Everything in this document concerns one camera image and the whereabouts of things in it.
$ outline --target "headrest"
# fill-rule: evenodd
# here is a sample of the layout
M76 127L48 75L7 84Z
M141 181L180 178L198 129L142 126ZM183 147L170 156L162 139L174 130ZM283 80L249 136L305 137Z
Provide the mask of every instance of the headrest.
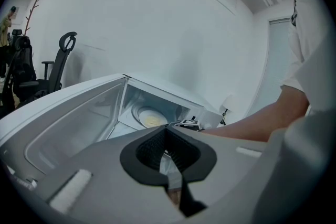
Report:
M13 36L19 36L22 35L22 30L21 29L13 29L12 31Z
M15 50L26 49L30 47L30 39L27 36L20 36L15 42Z
M75 36L77 35L76 32L69 32L69 33L66 33L64 36L62 36L59 40L59 47L61 48L62 51L66 52L67 50L69 51L72 51L74 46L75 46L75 43L76 43L76 38ZM68 41L67 45L65 46L65 41L66 39L70 37L70 40ZM68 45L69 43L72 41L72 45L71 47L68 49Z

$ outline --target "person in background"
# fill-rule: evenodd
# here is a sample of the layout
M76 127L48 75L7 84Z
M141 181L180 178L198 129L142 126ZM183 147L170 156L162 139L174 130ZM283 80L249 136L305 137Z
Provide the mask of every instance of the person in background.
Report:
M6 76L6 51L8 46L8 28L12 26L12 16L16 11L13 6L0 24L0 82L5 81Z
M236 123L203 133L254 141L268 141L271 133L288 127L305 116L309 102L295 73L334 27L323 0L294 0L294 14L289 23L292 60L278 100Z

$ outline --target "decorative branch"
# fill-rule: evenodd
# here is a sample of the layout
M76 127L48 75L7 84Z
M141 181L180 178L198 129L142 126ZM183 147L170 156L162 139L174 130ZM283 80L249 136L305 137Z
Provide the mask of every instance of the decorative branch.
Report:
M30 18L31 18L31 14L32 14L33 11L34 11L34 8L36 8L36 7L39 6L39 5L36 6L36 3L37 3L37 2L38 2L38 0L35 0L35 2L34 2L34 4L33 4L33 8L30 9L29 17L28 17L28 18L26 17L26 19L27 19L27 25L26 25L26 30L25 30L25 34L24 34L24 35L26 35L27 31L30 29L30 27L28 27L28 25L29 25L29 21L30 21Z

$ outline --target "white t-shirt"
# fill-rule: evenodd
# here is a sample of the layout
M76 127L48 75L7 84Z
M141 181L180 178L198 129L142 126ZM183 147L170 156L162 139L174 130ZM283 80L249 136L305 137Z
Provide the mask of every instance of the white t-shirt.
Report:
M291 64L283 85L304 91L295 74L321 44L333 21L323 0L294 0L289 26Z

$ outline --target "person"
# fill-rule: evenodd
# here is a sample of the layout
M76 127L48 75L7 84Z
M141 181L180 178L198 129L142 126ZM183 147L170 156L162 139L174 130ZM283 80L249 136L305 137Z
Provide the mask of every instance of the person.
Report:
M13 6L0 24L0 82L4 82L6 76L6 52L8 46L8 28L12 26L12 16L16 11Z
M305 116L309 101L295 73L316 50L331 27L334 27L333 21L323 0L294 0L294 14L289 23L292 60L278 100L238 122L202 132L266 142L272 131L288 127L296 119Z

